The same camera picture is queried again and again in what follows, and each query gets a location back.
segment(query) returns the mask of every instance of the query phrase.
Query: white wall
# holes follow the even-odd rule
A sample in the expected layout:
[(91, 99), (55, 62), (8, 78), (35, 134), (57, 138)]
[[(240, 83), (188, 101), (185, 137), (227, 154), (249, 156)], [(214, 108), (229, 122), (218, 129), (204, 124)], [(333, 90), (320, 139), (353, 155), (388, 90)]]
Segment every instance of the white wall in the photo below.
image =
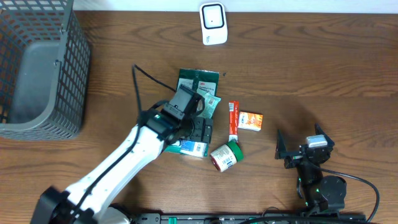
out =
[[(203, 0), (75, 0), (75, 10), (193, 11)], [(398, 13), (398, 0), (220, 0), (228, 12)]]

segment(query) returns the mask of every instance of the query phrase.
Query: gray plastic basket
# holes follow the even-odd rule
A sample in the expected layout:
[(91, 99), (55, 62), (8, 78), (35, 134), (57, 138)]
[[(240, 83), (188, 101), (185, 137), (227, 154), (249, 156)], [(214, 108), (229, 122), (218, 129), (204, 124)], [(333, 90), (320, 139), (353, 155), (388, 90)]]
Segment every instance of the gray plastic basket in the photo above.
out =
[(0, 1), (0, 136), (70, 139), (85, 104), (90, 48), (73, 0)]

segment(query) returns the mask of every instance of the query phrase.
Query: wood grain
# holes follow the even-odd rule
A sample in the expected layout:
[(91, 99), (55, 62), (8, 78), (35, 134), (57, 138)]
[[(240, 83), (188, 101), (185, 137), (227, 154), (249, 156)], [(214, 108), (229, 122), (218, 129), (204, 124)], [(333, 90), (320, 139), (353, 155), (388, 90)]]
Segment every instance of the wood grain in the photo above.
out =
[[(220, 174), (209, 158), (162, 154), (116, 201), (131, 210), (262, 212), (304, 206), (295, 170), (274, 159), (276, 130), (290, 146), (313, 124), (336, 142), (325, 168), (373, 182), (374, 221), (398, 218), (398, 16), (229, 13), (228, 41), (204, 46), (198, 13), (78, 12), (93, 45), (85, 124), (72, 141), (0, 141), (0, 223), (28, 223), (39, 195), (63, 190), (109, 155), (137, 116), (131, 65), (175, 86), (179, 68), (219, 71), (210, 151), (228, 139), (228, 101), (264, 115), (258, 133), (239, 130), (245, 160)], [(143, 108), (173, 94), (140, 76)], [(370, 187), (347, 180), (345, 212), (374, 206)]]

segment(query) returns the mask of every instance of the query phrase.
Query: pill bottle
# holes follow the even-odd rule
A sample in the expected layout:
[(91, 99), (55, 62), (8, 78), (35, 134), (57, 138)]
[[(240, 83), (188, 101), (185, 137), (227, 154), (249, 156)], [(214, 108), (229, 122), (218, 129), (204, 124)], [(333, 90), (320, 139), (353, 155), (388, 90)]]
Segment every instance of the pill bottle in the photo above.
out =
[(234, 141), (222, 145), (210, 154), (210, 159), (220, 172), (224, 172), (243, 159), (243, 153)]

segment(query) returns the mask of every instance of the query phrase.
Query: bottle cap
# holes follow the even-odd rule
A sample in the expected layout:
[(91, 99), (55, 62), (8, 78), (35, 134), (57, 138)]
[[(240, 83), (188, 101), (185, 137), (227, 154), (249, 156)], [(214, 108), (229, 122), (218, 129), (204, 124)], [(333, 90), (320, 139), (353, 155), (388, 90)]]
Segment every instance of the bottle cap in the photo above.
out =
[(236, 161), (239, 162), (243, 159), (243, 153), (241, 151), (241, 149), (239, 148), (239, 146), (236, 144), (236, 142), (234, 141), (230, 141), (229, 143), (226, 144), (234, 153), (235, 157), (236, 157)]

